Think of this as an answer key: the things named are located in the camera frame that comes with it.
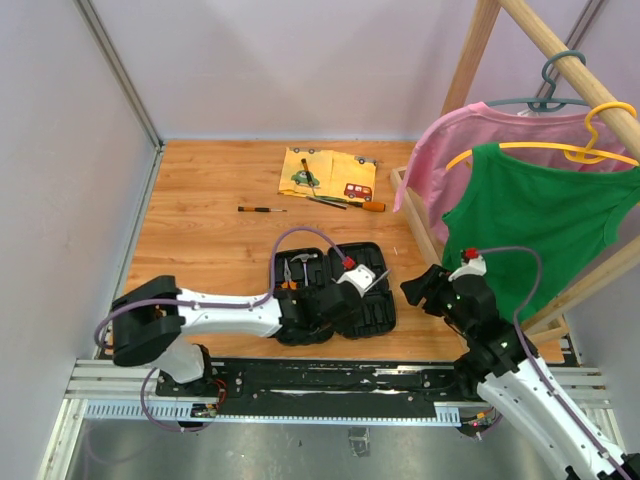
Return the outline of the black handled screwdriver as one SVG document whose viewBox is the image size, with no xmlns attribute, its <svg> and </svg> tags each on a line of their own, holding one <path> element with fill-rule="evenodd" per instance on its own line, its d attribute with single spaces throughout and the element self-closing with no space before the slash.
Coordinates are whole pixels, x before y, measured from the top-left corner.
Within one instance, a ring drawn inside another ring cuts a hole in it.
<svg viewBox="0 0 640 480">
<path fill-rule="evenodd" d="M 306 196 L 307 200 L 313 201 L 315 203 L 324 204 L 327 206 L 332 206 L 340 209 L 346 209 L 345 204 L 340 204 L 336 202 L 331 202 L 329 200 L 321 199 L 319 197 L 314 196 Z M 355 286 L 356 290 L 359 292 L 361 297 L 370 291 L 375 285 L 377 285 L 382 279 L 386 278 L 389 274 L 389 270 L 385 271 L 381 275 L 376 275 L 372 270 L 362 264 L 357 264 L 355 266 L 349 266 L 347 257 L 343 259 L 343 267 L 345 272 L 343 275 L 336 280 L 336 283 L 341 284 L 344 282 L 350 283 Z"/>
</svg>

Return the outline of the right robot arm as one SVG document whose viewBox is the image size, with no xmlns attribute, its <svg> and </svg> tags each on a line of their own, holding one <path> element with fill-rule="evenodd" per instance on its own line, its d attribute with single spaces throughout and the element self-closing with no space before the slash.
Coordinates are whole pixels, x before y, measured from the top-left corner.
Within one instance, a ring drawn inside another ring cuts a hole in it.
<svg viewBox="0 0 640 480">
<path fill-rule="evenodd" d="M 523 434 L 557 479 L 636 479 L 639 456 L 611 441 L 556 380 L 534 345 L 501 317 L 480 275 L 453 278 L 439 265 L 405 281 L 409 304 L 441 317 L 467 343 L 453 387 L 480 397 Z"/>
</svg>

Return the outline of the black plastic tool case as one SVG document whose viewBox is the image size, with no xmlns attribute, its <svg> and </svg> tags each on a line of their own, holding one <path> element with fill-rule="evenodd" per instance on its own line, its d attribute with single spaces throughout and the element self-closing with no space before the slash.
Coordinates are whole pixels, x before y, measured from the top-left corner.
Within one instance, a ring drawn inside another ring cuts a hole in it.
<svg viewBox="0 0 640 480">
<path fill-rule="evenodd" d="M 373 287 L 360 294 L 338 282 L 346 272 L 341 253 L 373 273 Z M 382 250 L 373 242 L 276 253 L 270 278 L 275 281 L 281 328 L 272 337 L 299 346 L 324 343 L 335 333 L 350 340 L 390 333 L 396 327 L 396 308 L 389 281 L 379 278 L 386 271 Z"/>
</svg>

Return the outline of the orange needle nose pliers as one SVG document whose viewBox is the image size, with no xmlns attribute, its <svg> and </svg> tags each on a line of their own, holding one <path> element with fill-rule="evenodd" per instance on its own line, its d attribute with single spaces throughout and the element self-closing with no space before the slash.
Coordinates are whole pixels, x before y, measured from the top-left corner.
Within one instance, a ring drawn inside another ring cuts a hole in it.
<svg viewBox="0 0 640 480">
<path fill-rule="evenodd" d="M 284 281 L 281 283 L 281 286 L 280 286 L 281 289 L 285 289 L 285 290 L 297 289 L 297 283 L 292 278 L 292 272 L 287 259 L 284 260 L 283 278 L 284 278 Z"/>
</svg>

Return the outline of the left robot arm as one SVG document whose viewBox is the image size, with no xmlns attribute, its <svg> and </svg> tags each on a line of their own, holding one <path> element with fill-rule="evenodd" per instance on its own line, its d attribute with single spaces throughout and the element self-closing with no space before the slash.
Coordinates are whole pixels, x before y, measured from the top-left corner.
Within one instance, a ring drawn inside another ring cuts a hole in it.
<svg viewBox="0 0 640 480">
<path fill-rule="evenodd" d="M 180 288 L 173 276 L 159 276 L 114 302 L 113 361 L 119 367 L 155 367 L 200 396 L 212 388 L 214 371 L 208 352 L 189 343 L 189 336 L 246 334 L 287 346 L 324 343 L 350 328 L 372 280 L 357 268 L 322 288 L 225 296 Z"/>
</svg>

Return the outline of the claw hammer black grip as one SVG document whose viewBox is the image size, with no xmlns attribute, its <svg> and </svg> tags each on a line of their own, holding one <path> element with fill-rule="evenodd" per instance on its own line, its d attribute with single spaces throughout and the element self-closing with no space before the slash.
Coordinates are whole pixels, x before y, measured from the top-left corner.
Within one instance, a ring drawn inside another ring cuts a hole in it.
<svg viewBox="0 0 640 480">
<path fill-rule="evenodd" d="M 304 286 L 307 287 L 309 285 L 309 276 L 308 276 L 308 262 L 310 260 L 316 259 L 318 257 L 317 253 L 302 253 L 294 256 L 291 261 L 292 262 L 300 262 L 303 268 L 304 275 Z"/>
</svg>

